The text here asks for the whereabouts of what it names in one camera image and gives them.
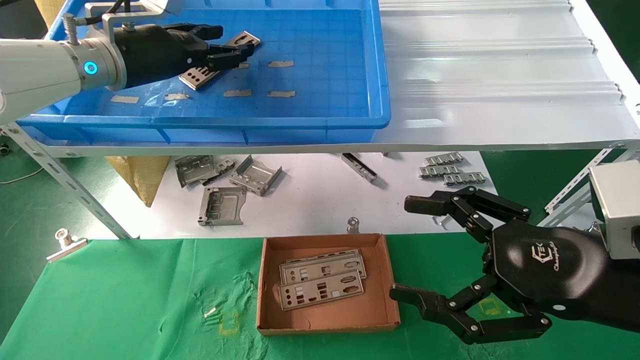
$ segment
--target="blue bin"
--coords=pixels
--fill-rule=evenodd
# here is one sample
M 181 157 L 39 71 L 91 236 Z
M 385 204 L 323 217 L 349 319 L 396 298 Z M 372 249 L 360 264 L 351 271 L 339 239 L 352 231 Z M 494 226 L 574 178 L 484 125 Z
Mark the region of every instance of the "blue bin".
M 69 0 L 62 12 L 84 16 L 84 3 Z M 390 121 L 377 0 L 185 0 L 179 16 L 157 21 L 176 22 L 224 26 L 217 44 L 243 30 L 262 43 L 248 69 L 230 70 L 197 92 L 177 77 L 117 92 L 99 88 L 30 115 L 20 125 L 44 135 L 45 142 L 224 146 L 365 143 Z M 81 38 L 84 31 L 79 28 Z M 60 20 L 48 38 L 65 39 Z M 293 67 L 267 66 L 289 60 Z M 223 96 L 237 89 L 252 89 L 253 95 Z M 271 90 L 296 95 L 268 97 Z M 164 99 L 179 92 L 191 98 Z M 112 102 L 114 95 L 139 100 Z

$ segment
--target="white surface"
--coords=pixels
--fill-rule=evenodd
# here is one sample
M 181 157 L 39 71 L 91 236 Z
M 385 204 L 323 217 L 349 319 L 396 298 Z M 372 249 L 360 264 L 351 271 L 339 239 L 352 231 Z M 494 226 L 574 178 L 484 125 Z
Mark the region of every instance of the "white surface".
M 640 85 L 585 0 L 381 0 L 380 8 L 392 121 L 373 143 L 62 143 L 55 155 L 602 149 L 640 138 Z
M 435 190 L 451 190 L 441 179 L 418 179 L 423 159 L 439 153 L 357 154 L 378 173 L 368 183 L 334 154 L 271 154 L 254 156 L 270 168 L 283 168 L 283 174 L 264 197 L 247 193 L 240 217 L 244 225 L 201 227 L 198 212 L 204 187 L 200 184 L 180 188 L 173 162 L 167 168 L 156 199 L 141 232 L 143 239 L 159 238 L 245 238 L 312 234 L 344 234 L 347 220 L 357 217 L 361 233 L 410 234 L 441 233 L 428 215 L 404 211 L 407 195 L 429 196 Z M 463 152 L 459 164 L 464 172 L 481 171 L 489 177 L 478 188 L 495 193 L 491 174 L 478 152 Z M 245 156 L 229 156 L 241 161 Z M 211 186 L 231 186 L 228 174 Z M 450 231 L 463 231 L 449 222 Z

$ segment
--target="green floor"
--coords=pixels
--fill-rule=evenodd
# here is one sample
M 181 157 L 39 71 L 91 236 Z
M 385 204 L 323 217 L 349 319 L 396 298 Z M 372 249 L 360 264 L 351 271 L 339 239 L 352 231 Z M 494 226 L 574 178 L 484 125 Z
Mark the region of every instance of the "green floor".
M 589 3 L 636 79 L 640 78 L 640 1 Z M 11 146 L 14 152 L 0 158 L 0 181 L 38 168 L 14 143 Z M 498 192 L 534 209 L 532 221 L 537 222 L 543 218 L 543 206 L 596 152 L 484 152 L 483 158 Z M 65 160 L 65 164 L 99 200 L 116 180 L 115 172 L 100 158 Z M 44 258 L 58 249 L 54 232 L 68 227 L 82 234 L 95 224 L 96 219 L 46 173 L 0 185 L 0 340 L 41 274 Z M 460 266 L 475 271 L 474 264 Z

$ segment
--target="brown cardboard tray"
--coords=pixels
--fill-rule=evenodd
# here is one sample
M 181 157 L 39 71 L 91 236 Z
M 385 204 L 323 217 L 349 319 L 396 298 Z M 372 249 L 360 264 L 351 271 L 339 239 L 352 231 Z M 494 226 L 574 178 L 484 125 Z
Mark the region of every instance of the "brown cardboard tray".
M 357 247 L 367 278 L 365 293 L 290 311 L 280 306 L 280 264 L 286 259 Z M 394 276 L 382 234 L 345 234 L 266 238 L 262 246 L 257 327 L 262 335 L 390 331 L 400 324 L 397 303 L 388 292 Z

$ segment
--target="metal bracket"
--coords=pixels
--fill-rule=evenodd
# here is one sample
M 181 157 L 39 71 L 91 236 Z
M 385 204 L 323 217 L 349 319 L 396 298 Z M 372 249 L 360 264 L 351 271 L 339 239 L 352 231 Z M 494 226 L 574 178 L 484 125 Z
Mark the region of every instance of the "metal bracket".
M 206 188 L 202 195 L 198 224 L 242 225 L 240 210 L 245 201 L 244 188 Z
M 278 170 L 272 170 L 249 155 L 231 174 L 229 181 L 232 184 L 246 187 L 249 192 L 258 196 L 263 196 L 281 173 L 282 167 Z
M 102 222 L 115 236 L 120 239 L 131 239 L 131 235 L 102 207 L 98 200 L 87 191 L 84 186 L 69 173 L 67 168 L 51 157 L 45 148 L 29 137 L 22 128 L 12 122 L 4 126 L 9 136 L 22 147 L 31 157 L 42 166 L 57 182 L 67 189 L 84 207 Z
M 358 159 L 354 154 L 350 152 L 343 152 L 340 155 L 340 159 L 342 159 L 345 164 L 349 165 L 358 175 L 362 176 L 366 181 L 373 183 L 375 179 L 378 178 L 378 175 L 375 171 L 371 170 L 370 167 L 365 165 L 360 159 Z
M 445 186 L 483 184 L 486 177 L 481 172 L 462 172 L 454 175 L 444 175 Z
M 424 164 L 428 167 L 432 167 L 435 165 L 451 165 L 455 163 L 461 163 L 464 160 L 464 157 L 458 151 L 456 151 L 424 158 Z
M 196 181 L 207 185 L 231 170 L 235 165 L 236 162 L 231 159 L 224 159 L 222 162 L 216 163 L 211 155 L 185 156 L 175 161 L 180 187 L 185 187 Z
M 443 177 L 444 175 L 460 173 L 462 173 L 462 171 L 455 165 L 439 165 L 418 168 L 418 178 L 420 179 L 433 179 L 436 177 Z

